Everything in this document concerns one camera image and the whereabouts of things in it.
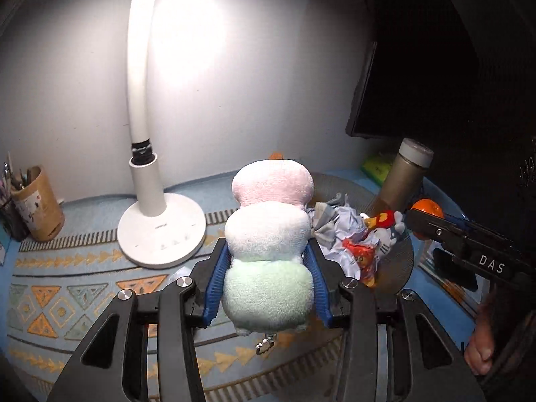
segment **thermos lid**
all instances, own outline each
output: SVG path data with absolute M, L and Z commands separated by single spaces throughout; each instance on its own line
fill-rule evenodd
M 409 138 L 402 141 L 398 154 L 426 169 L 430 167 L 433 159 L 433 151 L 430 148 Z

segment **pink plush section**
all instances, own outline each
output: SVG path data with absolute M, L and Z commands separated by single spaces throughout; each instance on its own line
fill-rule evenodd
M 313 197 L 313 178 L 292 160 L 262 160 L 244 166 L 232 180 L 232 193 L 241 207 L 278 201 L 303 208 Z

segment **white plush section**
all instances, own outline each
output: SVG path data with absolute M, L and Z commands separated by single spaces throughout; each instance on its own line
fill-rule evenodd
M 225 275 L 222 305 L 238 334 L 303 325 L 313 304 L 313 278 L 301 263 L 234 259 Z
M 307 213 L 276 201 L 242 207 L 225 225 L 229 250 L 234 258 L 243 262 L 301 262 L 310 233 L 311 221 Z
M 232 180 L 232 193 L 241 207 L 278 201 L 303 208 L 313 197 L 313 178 L 293 160 L 262 160 L 244 166 Z

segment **metal thermos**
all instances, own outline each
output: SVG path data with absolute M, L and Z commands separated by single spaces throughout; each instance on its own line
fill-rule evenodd
M 404 212 L 419 189 L 432 159 L 433 151 L 430 148 L 405 138 L 376 197 L 371 215 L 376 216 L 386 209 Z

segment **blue gripper pad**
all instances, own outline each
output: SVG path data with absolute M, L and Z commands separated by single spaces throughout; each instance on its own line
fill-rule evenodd
M 304 266 L 313 276 L 313 289 L 315 298 L 315 308 L 318 318 L 324 323 L 326 328 L 331 328 L 333 314 L 330 310 L 330 297 L 328 288 L 322 276 L 322 272 L 315 258 L 315 253 L 308 243 L 304 251 Z
M 218 308 L 220 306 L 221 297 L 223 295 L 223 282 L 225 281 L 225 273 L 231 266 L 231 252 L 227 242 L 221 250 L 221 254 L 218 258 L 218 263 L 214 268 L 212 277 L 208 282 L 205 293 L 205 309 L 203 311 L 203 322 L 209 326 L 212 319 L 218 314 Z

